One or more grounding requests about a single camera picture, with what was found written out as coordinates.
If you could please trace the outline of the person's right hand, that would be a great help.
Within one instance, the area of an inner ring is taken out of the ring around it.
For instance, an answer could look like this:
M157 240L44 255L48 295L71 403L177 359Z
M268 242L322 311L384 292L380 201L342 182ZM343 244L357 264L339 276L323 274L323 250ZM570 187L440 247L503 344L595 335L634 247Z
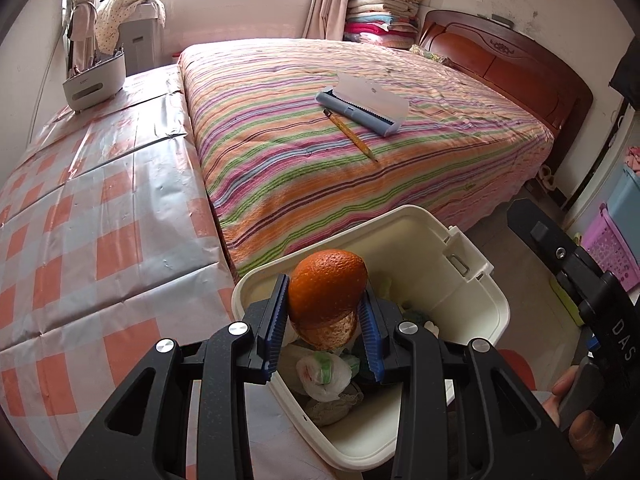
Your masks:
M553 385L548 399L542 402L556 426L560 424L560 403L570 391L577 371L577 365L569 367ZM614 429L601 422L593 411L584 411L574 419L568 430L568 440L579 456L587 477L595 474L612 454L613 434Z

